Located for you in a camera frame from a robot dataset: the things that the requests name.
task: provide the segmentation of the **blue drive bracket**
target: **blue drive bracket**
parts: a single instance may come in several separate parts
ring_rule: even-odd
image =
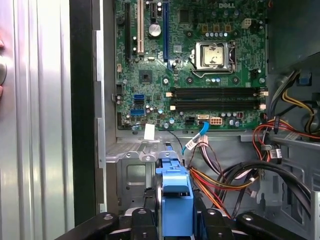
[[[194,195],[187,169],[178,159],[164,158],[155,172],[162,175],[162,235],[192,236]]]

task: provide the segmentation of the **silver metal sheet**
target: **silver metal sheet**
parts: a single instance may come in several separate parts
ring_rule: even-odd
[[[69,1],[0,0],[0,239],[74,227]]]

